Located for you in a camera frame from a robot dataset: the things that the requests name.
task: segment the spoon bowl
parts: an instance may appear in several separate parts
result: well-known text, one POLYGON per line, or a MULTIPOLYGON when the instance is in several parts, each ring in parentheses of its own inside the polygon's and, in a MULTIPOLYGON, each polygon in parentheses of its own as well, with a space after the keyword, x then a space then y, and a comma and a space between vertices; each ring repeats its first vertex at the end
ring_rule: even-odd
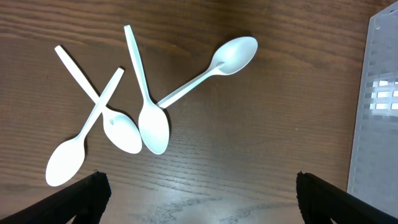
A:
POLYGON ((84 160, 84 139, 75 137, 59 145, 51 155, 45 171, 45 179, 49 186, 56 187, 70 180, 84 160))
POLYGON ((210 70, 220 63, 221 73, 215 75, 232 75, 244 68, 254 57, 258 43, 253 37, 239 37, 222 45, 211 60, 210 70))
POLYGON ((105 134, 116 147, 131 154, 141 151, 142 141, 139 131, 127 115, 106 108, 103 117, 105 134))
POLYGON ((145 103, 138 118, 138 126, 145 145, 154 154, 165 152, 169 143, 169 122, 165 113, 153 103, 145 103))

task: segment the table surface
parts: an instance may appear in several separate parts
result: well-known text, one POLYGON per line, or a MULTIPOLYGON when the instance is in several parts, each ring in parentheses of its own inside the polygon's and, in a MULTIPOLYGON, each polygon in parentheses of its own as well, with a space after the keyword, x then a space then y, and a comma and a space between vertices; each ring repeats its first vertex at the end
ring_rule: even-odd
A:
POLYGON ((95 169, 112 197, 102 223, 300 223, 296 174, 346 189, 369 18, 393 1, 0 0, 0 218, 95 169), (123 26, 132 25, 151 95, 161 100, 207 68, 215 49, 252 35, 259 49, 230 77, 211 77, 167 108, 161 156, 127 154, 102 118, 72 180, 49 187, 53 150, 93 108, 54 47, 138 119, 142 96, 123 26))

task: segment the white plastic spoon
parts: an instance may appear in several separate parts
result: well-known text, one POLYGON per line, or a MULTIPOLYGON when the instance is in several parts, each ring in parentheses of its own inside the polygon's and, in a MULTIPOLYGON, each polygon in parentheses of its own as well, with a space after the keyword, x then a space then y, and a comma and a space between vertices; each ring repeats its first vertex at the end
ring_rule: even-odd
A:
MULTIPOLYGON (((94 103, 97 103, 99 96, 68 53, 62 46, 57 46, 55 51, 87 95, 94 103)), ((141 151, 142 141, 138 128, 127 115, 111 110, 108 107, 102 111, 102 115, 104 118, 104 132, 115 146, 132 154, 141 151)))
POLYGON ((212 75, 232 75, 244 68, 256 54, 258 43, 253 37, 239 37, 222 45, 214 54, 209 68, 160 100, 160 108, 167 108, 183 95, 212 75))
POLYGON ((169 122, 167 121, 166 114, 152 102, 149 96, 144 67, 142 66, 138 46, 132 34, 131 27, 124 26, 124 33, 126 34, 132 65, 144 99, 144 105, 138 118, 141 137, 148 149, 154 154, 159 155, 166 150, 169 143, 169 122))
POLYGON ((93 127, 95 121, 105 109, 106 104, 116 89, 124 70, 118 68, 109 83, 102 92, 97 104, 90 116, 88 117, 84 127, 78 136, 71 140, 67 140, 59 145, 51 155, 47 168, 45 170, 45 179, 47 183, 56 187, 70 180, 79 170, 85 160, 85 138, 88 131, 93 127))

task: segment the translucent plastic tray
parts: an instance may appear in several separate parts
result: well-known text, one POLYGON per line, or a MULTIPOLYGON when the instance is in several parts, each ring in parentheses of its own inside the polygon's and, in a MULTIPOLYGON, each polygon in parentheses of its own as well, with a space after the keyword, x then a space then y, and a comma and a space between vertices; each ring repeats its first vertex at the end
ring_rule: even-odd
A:
POLYGON ((398 217, 398 2, 370 19, 347 191, 398 217))

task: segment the wooden table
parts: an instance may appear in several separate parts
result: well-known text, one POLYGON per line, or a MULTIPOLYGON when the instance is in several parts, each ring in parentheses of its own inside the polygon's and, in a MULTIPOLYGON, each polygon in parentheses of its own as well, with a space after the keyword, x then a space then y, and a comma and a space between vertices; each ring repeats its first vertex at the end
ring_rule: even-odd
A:
POLYGON ((300 170, 346 189, 368 21, 392 2, 1 0, 0 218, 98 169, 112 188, 102 223, 302 223, 300 170), (163 155, 122 152, 100 118, 80 171, 49 187, 48 159, 94 105, 54 47, 99 91, 125 67, 109 104, 137 121, 126 24, 158 101, 227 40, 252 35, 259 49, 244 70, 212 77, 167 108, 163 155))

